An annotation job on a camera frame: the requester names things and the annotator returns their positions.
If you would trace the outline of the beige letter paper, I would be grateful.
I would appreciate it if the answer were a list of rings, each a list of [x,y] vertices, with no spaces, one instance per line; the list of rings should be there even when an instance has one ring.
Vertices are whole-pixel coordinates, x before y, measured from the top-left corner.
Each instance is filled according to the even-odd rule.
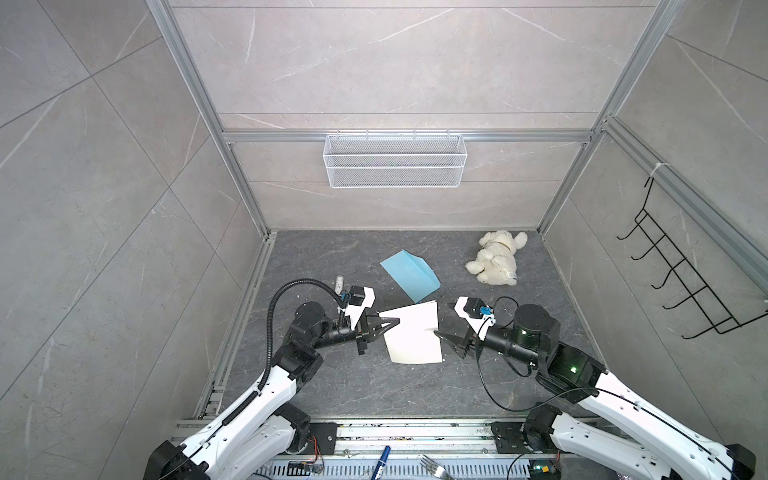
[[[384,334],[390,360],[396,364],[423,365],[443,362],[436,301],[414,304],[380,313],[399,324]]]

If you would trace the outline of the light blue envelope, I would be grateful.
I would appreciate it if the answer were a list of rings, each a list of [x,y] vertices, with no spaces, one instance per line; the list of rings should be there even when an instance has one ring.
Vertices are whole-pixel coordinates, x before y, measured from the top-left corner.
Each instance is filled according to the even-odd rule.
[[[426,261],[405,250],[381,261],[380,265],[414,303],[424,300],[441,286]]]

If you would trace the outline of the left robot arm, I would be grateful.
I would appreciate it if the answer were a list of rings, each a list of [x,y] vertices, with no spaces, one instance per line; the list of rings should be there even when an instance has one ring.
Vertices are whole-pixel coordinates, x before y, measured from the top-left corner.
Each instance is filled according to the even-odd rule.
[[[290,289],[315,286],[337,304],[330,318],[318,302],[305,302],[280,346],[274,344],[274,314],[280,298]],[[266,319],[266,363],[260,377],[223,413],[197,433],[175,445],[165,441],[149,456],[146,479],[247,479],[262,465],[284,452],[301,453],[308,445],[311,418],[292,405],[295,395],[314,377],[323,363],[324,347],[355,343],[363,354],[367,346],[399,324],[395,317],[370,312],[375,293],[352,286],[335,292],[326,283],[292,280],[273,295]]]

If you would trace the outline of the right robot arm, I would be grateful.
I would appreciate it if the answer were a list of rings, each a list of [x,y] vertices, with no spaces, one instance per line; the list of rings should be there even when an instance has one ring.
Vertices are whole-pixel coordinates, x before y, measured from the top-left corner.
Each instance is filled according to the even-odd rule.
[[[559,339],[560,323],[542,306],[517,306],[503,326],[483,300],[461,297],[455,313],[464,336],[438,333],[460,356],[492,351],[517,361],[551,396],[524,409],[521,428],[532,451],[557,449],[634,479],[750,479],[756,456],[686,427],[625,385],[601,362]]]

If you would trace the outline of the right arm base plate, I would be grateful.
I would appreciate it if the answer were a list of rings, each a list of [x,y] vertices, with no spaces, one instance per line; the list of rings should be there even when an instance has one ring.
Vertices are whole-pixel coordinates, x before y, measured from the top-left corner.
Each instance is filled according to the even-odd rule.
[[[549,434],[524,422],[492,422],[492,438],[498,454],[553,453]]]

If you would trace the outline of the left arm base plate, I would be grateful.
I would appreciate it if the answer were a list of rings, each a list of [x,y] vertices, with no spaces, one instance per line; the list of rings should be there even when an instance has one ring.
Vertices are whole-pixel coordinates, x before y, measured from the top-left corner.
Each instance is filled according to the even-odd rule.
[[[334,422],[312,422],[299,427],[287,449],[290,454],[315,455],[315,448],[323,456],[333,455],[338,438],[339,425]]]

